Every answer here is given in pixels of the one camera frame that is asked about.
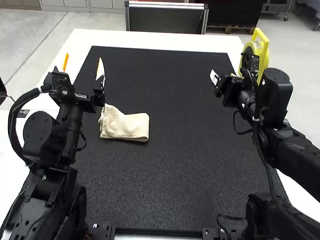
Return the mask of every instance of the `gray floor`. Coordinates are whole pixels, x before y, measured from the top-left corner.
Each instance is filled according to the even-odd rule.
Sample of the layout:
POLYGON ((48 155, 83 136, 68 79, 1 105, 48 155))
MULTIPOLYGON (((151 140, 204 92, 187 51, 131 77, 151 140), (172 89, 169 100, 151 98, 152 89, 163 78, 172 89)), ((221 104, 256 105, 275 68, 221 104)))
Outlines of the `gray floor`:
MULTIPOLYGON (((15 98, 38 83, 74 28, 125 30, 124 15, 105 13, 2 9, 0 22, 0 75, 8 82, 8 92, 15 98)), ((270 39, 269 66, 284 70, 293 83, 295 91, 290 106, 299 107, 300 112, 290 118, 289 106, 291 123, 300 122, 299 116, 303 118, 305 125, 299 129, 306 135, 312 133, 315 136, 312 140, 320 146, 320 134, 315 135, 310 127, 320 119, 320 114, 309 105, 300 104, 305 98, 311 102, 320 100, 320 32, 312 31, 313 24, 312 20, 293 14, 287 22, 282 21, 281 15, 264 15, 258 27, 270 39)), ((207 34, 224 33, 221 29, 211 29, 207 34)), ((242 30, 233 30, 231 34, 240 36, 244 44, 251 39, 242 30)), ((10 101, 6 100, 0 109, 10 106, 10 101)))

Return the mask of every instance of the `cream towel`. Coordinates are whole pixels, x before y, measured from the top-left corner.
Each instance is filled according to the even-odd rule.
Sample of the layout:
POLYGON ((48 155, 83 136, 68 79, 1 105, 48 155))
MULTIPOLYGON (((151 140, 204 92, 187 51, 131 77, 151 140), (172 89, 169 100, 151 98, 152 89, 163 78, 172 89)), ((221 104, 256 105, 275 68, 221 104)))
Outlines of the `cream towel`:
POLYGON ((125 115, 115 106, 105 104, 101 111, 100 138, 146 142, 149 139, 149 115, 125 115))

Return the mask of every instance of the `mounting plate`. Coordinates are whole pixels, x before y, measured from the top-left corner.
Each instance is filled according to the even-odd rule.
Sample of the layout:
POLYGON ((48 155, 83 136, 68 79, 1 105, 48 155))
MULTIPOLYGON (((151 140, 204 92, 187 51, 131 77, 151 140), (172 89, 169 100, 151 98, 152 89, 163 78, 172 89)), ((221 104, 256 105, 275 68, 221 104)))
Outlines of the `mounting plate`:
POLYGON ((116 227, 110 221, 87 220, 88 232, 99 240, 114 240, 116 227))
MULTIPOLYGON (((230 240, 242 239, 245 226, 225 225, 225 229, 231 235, 230 240)), ((228 240, 227 234, 218 228, 203 228, 202 240, 228 240)))

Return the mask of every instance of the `yellow cable reel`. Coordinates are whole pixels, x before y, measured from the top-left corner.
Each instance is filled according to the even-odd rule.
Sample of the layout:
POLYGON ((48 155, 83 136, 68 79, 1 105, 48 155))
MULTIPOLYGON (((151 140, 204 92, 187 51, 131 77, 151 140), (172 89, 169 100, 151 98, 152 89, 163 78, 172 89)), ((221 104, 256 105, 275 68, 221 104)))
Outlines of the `yellow cable reel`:
POLYGON ((240 72, 240 68, 243 67, 254 74, 257 83, 260 83, 262 74, 269 65, 268 46, 269 39, 261 31, 260 28, 256 27, 253 32, 251 41, 247 42, 247 44, 243 48, 243 52, 241 53, 241 61, 239 66, 239 75, 241 77, 243 76, 240 72))

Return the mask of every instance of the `black rubber mat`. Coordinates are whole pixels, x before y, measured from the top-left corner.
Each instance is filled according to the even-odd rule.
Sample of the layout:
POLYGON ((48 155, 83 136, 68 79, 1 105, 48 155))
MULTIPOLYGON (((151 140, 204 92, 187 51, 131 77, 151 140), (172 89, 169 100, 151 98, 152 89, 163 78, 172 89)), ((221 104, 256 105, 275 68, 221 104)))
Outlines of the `black rubber mat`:
MULTIPOLYGON (((243 216, 247 195, 268 190, 251 135, 235 133, 234 109, 213 95, 211 69, 234 72, 226 53, 93 46, 77 92, 91 88, 99 57, 106 102, 125 114, 147 113, 149 140, 101 139, 101 109, 86 113, 88 145, 75 166, 87 189, 88 218, 125 228, 200 231, 216 226, 218 213, 243 216)), ((249 126, 239 117, 237 127, 249 126)))

